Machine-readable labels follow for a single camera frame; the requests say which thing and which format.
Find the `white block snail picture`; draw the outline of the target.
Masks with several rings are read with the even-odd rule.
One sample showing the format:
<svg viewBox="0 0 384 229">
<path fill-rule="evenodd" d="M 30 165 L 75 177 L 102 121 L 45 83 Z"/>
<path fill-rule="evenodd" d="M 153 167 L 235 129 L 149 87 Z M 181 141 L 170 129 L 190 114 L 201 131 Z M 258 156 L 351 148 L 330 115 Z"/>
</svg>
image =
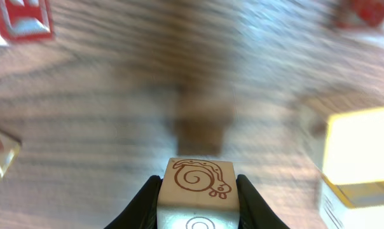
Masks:
<svg viewBox="0 0 384 229">
<path fill-rule="evenodd" d="M 156 217 L 161 229 L 237 229 L 240 203 L 233 164 L 170 158 Z"/>
</svg>

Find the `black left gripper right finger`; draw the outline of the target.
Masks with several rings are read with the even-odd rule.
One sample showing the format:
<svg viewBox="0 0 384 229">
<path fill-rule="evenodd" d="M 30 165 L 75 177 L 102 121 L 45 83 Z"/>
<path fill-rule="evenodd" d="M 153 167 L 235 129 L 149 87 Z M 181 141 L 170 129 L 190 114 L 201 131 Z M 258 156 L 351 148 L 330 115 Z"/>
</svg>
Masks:
<svg viewBox="0 0 384 229">
<path fill-rule="evenodd" d="M 237 176 L 237 190 L 240 202 L 238 229 L 289 229 L 273 212 L 247 176 Z"/>
</svg>

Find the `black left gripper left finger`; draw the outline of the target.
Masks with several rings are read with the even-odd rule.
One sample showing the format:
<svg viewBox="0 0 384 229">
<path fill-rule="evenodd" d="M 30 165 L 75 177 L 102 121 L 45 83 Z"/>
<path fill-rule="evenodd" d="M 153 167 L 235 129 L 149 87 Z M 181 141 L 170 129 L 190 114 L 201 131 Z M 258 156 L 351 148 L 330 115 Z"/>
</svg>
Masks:
<svg viewBox="0 0 384 229">
<path fill-rule="evenodd" d="M 105 229 L 157 229 L 157 201 L 162 181 L 160 176 L 151 176 Z"/>
</svg>

